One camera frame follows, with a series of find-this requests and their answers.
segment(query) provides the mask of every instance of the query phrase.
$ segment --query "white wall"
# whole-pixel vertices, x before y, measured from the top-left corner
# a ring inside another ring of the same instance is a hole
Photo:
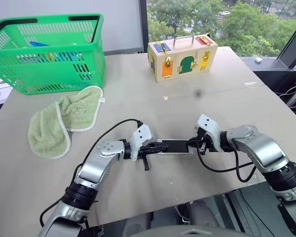
[[[0,19],[73,13],[104,16],[104,51],[143,48],[138,0],[0,0]]]

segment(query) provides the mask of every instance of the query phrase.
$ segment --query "orange panel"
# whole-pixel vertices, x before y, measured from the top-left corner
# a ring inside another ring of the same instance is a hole
[[[170,66],[167,67],[167,63],[162,63],[162,76],[171,76],[172,75],[172,69],[173,69],[173,61],[170,61]]]

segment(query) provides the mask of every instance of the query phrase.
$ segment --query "green plastic basket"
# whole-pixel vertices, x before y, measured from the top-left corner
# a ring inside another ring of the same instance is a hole
[[[1,20],[0,78],[23,94],[102,87],[102,24],[98,13]]]

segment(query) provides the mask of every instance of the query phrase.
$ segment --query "blue panel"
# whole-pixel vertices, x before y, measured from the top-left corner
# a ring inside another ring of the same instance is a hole
[[[171,49],[169,48],[169,46],[166,43],[163,43],[163,45],[165,46],[165,48],[168,51],[171,51]],[[162,46],[161,46],[161,44],[154,44],[153,46],[158,51],[158,53],[161,53],[162,52]]]

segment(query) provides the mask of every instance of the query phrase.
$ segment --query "beige tabletop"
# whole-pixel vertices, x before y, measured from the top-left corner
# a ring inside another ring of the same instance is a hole
[[[63,158],[35,156],[27,129],[35,111],[76,92],[25,96],[13,90],[1,109],[0,237],[36,236],[40,213],[63,195],[75,166],[93,142],[123,119],[141,119],[155,139],[191,138],[201,114],[216,120],[222,129],[252,124],[274,138],[296,162],[296,116],[229,47],[218,48],[209,72],[164,83],[154,81],[146,54],[108,56],[106,60],[106,100],[96,125],[87,132],[71,133],[71,150]],[[130,138],[135,129],[136,123],[125,123],[106,139]],[[241,163],[248,162],[245,154],[239,156]],[[234,156],[228,153],[207,153],[204,160],[216,169],[235,166]],[[148,161],[150,171],[144,171],[141,160],[124,160],[112,167],[98,194],[99,202],[92,208],[91,225],[264,181],[258,171],[245,184],[237,180],[235,172],[210,172],[195,155],[151,155]],[[250,170],[241,169],[241,175],[246,177]]]

